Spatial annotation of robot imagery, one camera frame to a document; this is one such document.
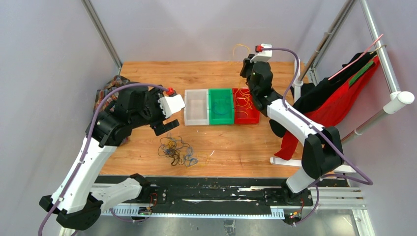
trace white connector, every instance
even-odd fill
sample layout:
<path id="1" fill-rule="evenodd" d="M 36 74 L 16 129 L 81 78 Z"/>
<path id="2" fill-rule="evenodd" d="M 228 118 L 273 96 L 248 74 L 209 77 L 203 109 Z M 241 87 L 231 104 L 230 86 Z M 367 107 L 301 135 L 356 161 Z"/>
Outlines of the white connector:
<path id="1" fill-rule="evenodd" d="M 390 98 L 391 101 L 384 106 L 384 111 L 390 115 L 414 102 L 414 95 L 406 91 L 392 93 Z"/>
<path id="2" fill-rule="evenodd" d="M 270 44 L 261 44 L 263 48 L 272 48 Z M 264 61 L 268 62 L 269 59 L 272 57 L 272 50 L 264 50 L 262 52 L 257 53 L 255 56 L 252 57 L 250 62 L 257 62 L 257 61 Z"/>
<path id="3" fill-rule="evenodd" d="M 172 114 L 181 111 L 185 107 L 184 100 L 180 94 L 177 94 L 173 97 L 161 97 L 158 102 L 162 109 L 162 113 L 165 115 L 165 118 L 169 118 Z"/>

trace tangled wire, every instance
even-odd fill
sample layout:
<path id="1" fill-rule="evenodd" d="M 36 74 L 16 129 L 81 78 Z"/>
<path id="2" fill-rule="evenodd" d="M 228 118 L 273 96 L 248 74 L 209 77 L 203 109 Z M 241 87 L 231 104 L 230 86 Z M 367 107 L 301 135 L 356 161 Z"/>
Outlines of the tangled wire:
<path id="1" fill-rule="evenodd" d="M 198 163 L 198 160 L 192 157 L 194 154 L 193 148 L 190 144 L 184 142 L 181 136 L 178 136 L 178 138 L 179 139 L 173 138 L 170 134 L 168 134 L 167 137 L 161 138 L 161 146 L 158 148 L 158 155 L 172 158 L 172 166 L 194 166 Z"/>

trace red plastic bin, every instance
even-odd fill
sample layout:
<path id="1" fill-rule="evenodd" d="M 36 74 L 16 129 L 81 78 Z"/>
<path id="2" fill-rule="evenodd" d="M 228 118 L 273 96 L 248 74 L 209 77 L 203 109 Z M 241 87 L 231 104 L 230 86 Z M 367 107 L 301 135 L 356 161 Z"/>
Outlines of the red plastic bin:
<path id="1" fill-rule="evenodd" d="M 232 88 L 233 103 L 235 107 L 235 124 L 257 124 L 259 123 L 259 111 L 253 106 L 248 88 Z"/>

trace clothing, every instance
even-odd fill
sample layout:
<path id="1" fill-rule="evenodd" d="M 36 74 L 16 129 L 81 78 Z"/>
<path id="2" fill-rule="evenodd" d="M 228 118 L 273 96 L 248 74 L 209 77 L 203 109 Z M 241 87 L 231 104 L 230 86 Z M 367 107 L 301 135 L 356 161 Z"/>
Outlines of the clothing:
<path id="1" fill-rule="evenodd" d="M 342 67 L 344 68 L 349 63 L 356 60 L 361 54 L 362 53 L 355 54 L 353 58 L 347 64 L 343 64 Z M 366 53 L 346 70 L 340 72 L 331 80 L 328 80 L 329 77 L 324 78 L 317 86 L 314 86 L 312 83 L 303 84 L 301 86 L 301 97 L 294 103 L 293 108 L 302 114 L 317 110 L 340 86 L 363 68 L 375 55 L 375 52 Z M 276 136 L 281 138 L 284 137 L 286 129 L 281 124 L 274 120 L 270 120 L 269 124 Z"/>
<path id="2" fill-rule="evenodd" d="M 129 79 L 116 75 L 113 77 L 112 80 L 110 80 L 103 89 L 97 90 L 97 93 L 95 95 L 95 103 L 94 103 L 94 110 L 95 111 L 100 104 L 100 102 L 104 99 L 105 96 L 107 96 L 111 91 L 117 89 L 118 87 L 121 87 L 123 85 L 126 85 L 129 83 Z M 117 97 L 119 96 L 119 92 L 116 92 L 113 94 L 109 99 L 107 99 L 106 104 L 101 108 L 101 111 L 103 111 L 113 100 L 117 100 Z"/>
<path id="3" fill-rule="evenodd" d="M 343 85 L 319 109 L 304 115 L 324 127 L 335 126 L 340 123 L 348 114 L 363 87 L 369 82 L 380 64 L 378 57 L 374 57 L 372 61 L 373 63 L 368 65 L 369 68 L 364 72 L 362 71 L 363 74 L 354 83 L 352 79 L 355 79 L 355 74 L 348 80 L 344 80 Z M 274 155 L 284 160 L 290 160 L 297 148 L 297 143 L 298 139 L 286 131 L 282 139 L 281 150 Z"/>

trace green plastic bin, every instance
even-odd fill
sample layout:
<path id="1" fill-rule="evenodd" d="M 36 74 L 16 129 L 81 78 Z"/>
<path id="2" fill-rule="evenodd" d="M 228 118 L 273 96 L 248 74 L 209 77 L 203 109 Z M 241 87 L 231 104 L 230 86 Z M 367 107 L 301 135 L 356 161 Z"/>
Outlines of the green plastic bin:
<path id="1" fill-rule="evenodd" d="M 208 90 L 210 124 L 234 124 L 235 108 L 231 88 Z"/>

